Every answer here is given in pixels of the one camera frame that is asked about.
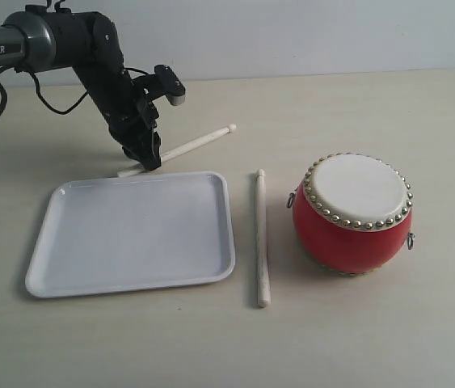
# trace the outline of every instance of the white drum head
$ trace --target white drum head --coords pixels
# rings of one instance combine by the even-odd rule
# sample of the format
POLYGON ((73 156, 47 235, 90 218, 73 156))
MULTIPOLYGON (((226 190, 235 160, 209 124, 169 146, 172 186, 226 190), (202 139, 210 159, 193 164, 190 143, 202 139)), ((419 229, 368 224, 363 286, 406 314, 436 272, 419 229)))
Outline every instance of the white drum head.
POLYGON ((382 161, 337 154, 315 164, 306 178, 307 195, 333 221, 377 230, 402 221, 410 210, 410 186, 382 161))

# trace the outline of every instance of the red drum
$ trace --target red drum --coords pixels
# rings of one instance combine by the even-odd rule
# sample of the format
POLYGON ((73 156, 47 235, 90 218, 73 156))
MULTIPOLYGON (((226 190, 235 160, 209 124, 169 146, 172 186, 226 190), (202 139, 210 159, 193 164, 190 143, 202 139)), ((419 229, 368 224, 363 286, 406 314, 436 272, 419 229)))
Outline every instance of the red drum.
POLYGON ((297 188, 293 222, 305 249, 338 272, 371 271, 409 249, 412 193, 398 171, 361 154, 315 162, 297 188))

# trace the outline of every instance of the white tray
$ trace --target white tray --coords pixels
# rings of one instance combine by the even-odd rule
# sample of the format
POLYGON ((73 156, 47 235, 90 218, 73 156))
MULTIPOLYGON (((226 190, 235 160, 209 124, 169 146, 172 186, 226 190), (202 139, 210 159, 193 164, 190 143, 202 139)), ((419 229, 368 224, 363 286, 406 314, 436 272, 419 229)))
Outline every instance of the white tray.
POLYGON ((212 283, 233 268, 221 175, 93 179, 53 193, 26 287, 36 297, 115 293, 212 283))

